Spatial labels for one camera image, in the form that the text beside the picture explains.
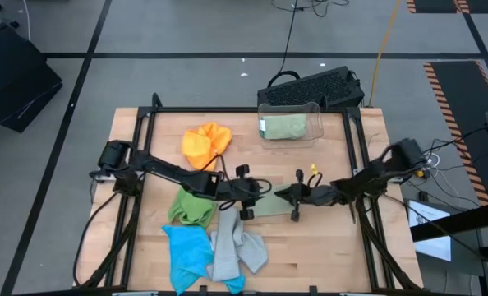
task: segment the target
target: yellow cloth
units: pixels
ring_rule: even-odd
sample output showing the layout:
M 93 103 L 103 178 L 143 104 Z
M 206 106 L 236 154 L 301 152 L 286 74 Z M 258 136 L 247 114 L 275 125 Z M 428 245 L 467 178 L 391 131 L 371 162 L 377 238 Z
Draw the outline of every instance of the yellow cloth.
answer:
M 182 153 L 187 157 L 191 166 L 202 169 L 217 154 L 222 154 L 232 133 L 227 127 L 220 127 L 217 123 L 206 123 L 198 131 L 187 131 L 182 139 Z M 205 170 L 213 171 L 217 161 L 213 160 Z

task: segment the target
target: clear plastic container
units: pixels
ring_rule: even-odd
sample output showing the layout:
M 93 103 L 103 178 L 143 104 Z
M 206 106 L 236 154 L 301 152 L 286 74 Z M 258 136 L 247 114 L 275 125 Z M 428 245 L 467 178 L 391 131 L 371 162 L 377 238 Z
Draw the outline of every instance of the clear plastic container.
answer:
M 258 132 L 266 149 L 309 148 L 323 136 L 320 107 L 310 102 L 296 106 L 258 108 Z

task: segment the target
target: white paper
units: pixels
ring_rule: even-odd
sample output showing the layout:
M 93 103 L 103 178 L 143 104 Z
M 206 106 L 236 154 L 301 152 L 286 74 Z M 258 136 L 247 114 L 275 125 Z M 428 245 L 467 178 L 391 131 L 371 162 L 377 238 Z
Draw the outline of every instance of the white paper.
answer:
M 417 210 L 421 215 L 424 215 L 430 221 L 435 221 L 444 217 L 450 216 L 449 213 L 443 212 L 442 210 L 437 210 L 429 206 L 425 206 L 419 202 L 410 201 L 408 203 L 412 209 Z M 408 224 L 410 227 L 419 224 L 427 223 L 425 219 L 420 217 L 413 210 L 408 210 Z M 451 248 L 450 248 L 450 237 L 433 238 L 426 241 L 421 241 L 414 243 L 414 248 L 416 252 L 433 256 L 445 261 L 451 260 Z
M 259 129 L 266 132 L 266 121 L 264 119 L 259 120 Z

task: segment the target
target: black metal frame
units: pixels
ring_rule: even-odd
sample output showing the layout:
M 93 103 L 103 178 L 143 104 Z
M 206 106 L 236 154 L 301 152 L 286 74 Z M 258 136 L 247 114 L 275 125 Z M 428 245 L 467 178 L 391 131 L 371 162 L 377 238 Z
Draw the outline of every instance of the black metal frame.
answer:
M 133 133 L 133 143 L 137 146 L 140 143 L 140 134 L 142 133 L 141 127 L 146 117 L 149 117 L 149 124 L 147 126 L 147 131 L 145 133 L 145 144 L 143 150 L 149 151 L 151 146 L 151 139 L 154 131 L 154 122 L 156 119 L 157 113 L 256 113 L 257 108 L 255 107 L 163 107 L 162 104 L 159 102 L 158 97 L 153 97 L 153 106 L 152 107 L 139 107 L 138 113 L 136 115 L 136 124 L 135 130 Z M 350 160 L 350 165 L 352 168 L 352 173 L 358 169 L 357 167 L 357 157 L 356 151 L 353 144 L 353 137 L 352 137 L 352 129 L 350 125 L 350 119 L 356 125 L 357 129 L 357 138 L 359 141 L 359 145 L 361 148 L 361 158 L 363 165 L 366 166 L 370 161 L 368 155 L 368 149 L 366 145 L 366 139 L 364 134 L 364 129 L 361 122 L 361 112 L 359 108 L 346 108 L 346 109 L 328 109 L 321 111 L 322 113 L 337 113 L 341 114 L 343 117 L 343 126 L 344 126 L 344 133 L 346 137 L 346 144 L 348 149 L 348 158 Z M 143 196 L 143 184 L 140 189 L 140 194 L 135 198 L 134 202 L 138 206 L 134 206 L 133 209 L 140 210 L 139 205 L 141 204 L 141 198 Z M 124 219 L 126 217 L 127 211 L 127 204 L 128 199 L 130 197 L 122 196 L 120 207 L 117 216 L 116 228 L 114 230 L 113 235 L 113 243 L 117 242 L 122 232 L 122 228 L 124 225 Z M 371 213 L 374 219 L 374 228 L 378 236 L 380 237 L 381 242 L 386 246 L 385 238 L 384 238 L 384 230 L 383 230 L 383 223 L 380 216 L 380 208 L 377 201 L 371 200 L 372 210 Z M 111 295 L 112 293 L 120 293 L 120 292 L 128 292 L 127 286 L 129 281 L 129 275 L 131 271 L 131 263 L 132 263 L 132 256 L 134 251 L 134 244 L 136 240 L 136 231 L 134 234 L 129 238 L 127 242 L 125 260 L 123 264 L 122 270 L 122 278 L 119 286 L 113 286 L 114 280 L 114 270 L 116 268 L 116 261 L 109 267 L 108 272 L 105 276 L 104 287 L 95 287 L 95 288 L 83 288 L 83 289 L 69 289 L 69 290 L 62 290 L 62 291 L 52 291 L 52 292 L 43 292 L 43 293 L 36 293 L 36 294 L 27 294 L 28 296 L 37 295 L 37 296 L 54 296 L 54 295 L 80 295 L 80 294 L 88 294 L 88 295 Z M 394 277 L 386 265 L 384 261 L 381 261 L 381 265 L 384 271 L 384 282 L 386 286 L 384 288 L 379 286 L 379 282 L 377 280 L 377 271 L 375 268 L 375 261 L 374 261 L 374 253 L 372 251 L 372 244 L 370 239 L 363 234 L 363 247 L 366 256 L 366 267 L 368 270 L 368 276 L 371 286 L 372 293 L 379 293 L 379 294 L 386 294 L 386 295 L 448 295 L 448 294 L 438 294 L 438 293 L 431 293 L 427 291 L 411 291 L 411 290 L 402 290 L 402 289 L 395 289 L 394 288 Z M 310 296 L 317 296 L 317 295 L 324 295 L 324 296 L 332 296 L 332 295 L 340 295 L 340 293 L 319 293 L 317 291 L 317 287 L 309 286 L 309 295 Z M 199 296 L 206 296 L 208 293 L 206 286 L 201 286 L 199 292 L 185 292 L 183 295 L 191 296 L 191 295 L 199 295 Z M 209 292 L 210 295 L 229 295 L 227 292 Z M 256 294 L 260 294 L 261 296 L 279 296 L 279 295 L 287 295 L 287 296 L 302 296 L 308 295 L 308 293 L 302 292 L 257 292 Z M 174 296 L 176 295 L 173 291 L 158 291 L 158 295 L 164 296 Z

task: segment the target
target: yellow cable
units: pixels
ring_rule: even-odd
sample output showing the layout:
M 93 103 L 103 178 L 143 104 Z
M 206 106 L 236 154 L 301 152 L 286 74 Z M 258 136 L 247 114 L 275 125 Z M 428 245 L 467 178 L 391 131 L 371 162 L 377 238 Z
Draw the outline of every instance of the yellow cable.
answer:
M 398 15 L 400 4 L 401 4 L 401 0 L 397 0 L 395 3 L 394 12 L 392 12 L 392 17 L 390 17 L 389 27 L 386 29 L 386 33 L 384 33 L 383 44 L 381 45 L 381 49 L 379 50 L 379 53 L 377 53 L 377 61 L 375 62 L 374 76 L 372 76 L 372 89 L 370 92 L 370 100 L 368 101 L 368 107 L 372 106 L 372 100 L 374 99 L 375 83 L 377 82 L 377 71 L 379 70 L 379 62 L 381 60 L 381 54 L 383 54 L 384 52 L 384 47 L 386 45 L 386 41 L 389 38 L 390 31 L 392 30 L 392 26 L 394 25 L 395 17 Z

